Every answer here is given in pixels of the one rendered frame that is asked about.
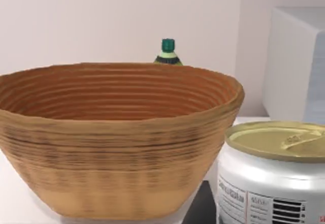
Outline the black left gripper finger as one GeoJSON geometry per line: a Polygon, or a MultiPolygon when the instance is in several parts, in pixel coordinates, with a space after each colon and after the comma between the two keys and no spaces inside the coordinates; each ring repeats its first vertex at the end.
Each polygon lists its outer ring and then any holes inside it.
{"type": "Polygon", "coordinates": [[[202,182],[182,224],[216,224],[216,205],[207,180],[202,182]]]}

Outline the white can with gold lid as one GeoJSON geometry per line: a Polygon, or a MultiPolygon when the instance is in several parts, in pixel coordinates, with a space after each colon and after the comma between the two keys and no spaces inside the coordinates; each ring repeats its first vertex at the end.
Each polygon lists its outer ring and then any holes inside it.
{"type": "Polygon", "coordinates": [[[217,158],[216,224],[325,224],[325,125],[230,127],[217,158]]]}

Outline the woven brown basket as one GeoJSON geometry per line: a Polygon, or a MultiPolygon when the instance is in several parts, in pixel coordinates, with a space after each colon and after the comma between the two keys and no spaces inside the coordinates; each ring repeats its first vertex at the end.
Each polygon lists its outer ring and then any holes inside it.
{"type": "Polygon", "coordinates": [[[244,100],[232,76],[156,63],[75,63],[0,75],[0,150],[65,217],[176,212],[244,100]]]}

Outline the pale microwave oven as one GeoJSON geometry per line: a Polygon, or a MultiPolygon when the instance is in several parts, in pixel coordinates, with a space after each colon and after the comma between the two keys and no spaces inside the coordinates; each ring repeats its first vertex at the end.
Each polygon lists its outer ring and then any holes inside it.
{"type": "Polygon", "coordinates": [[[325,7],[275,8],[267,55],[269,117],[325,124],[325,7]]]}

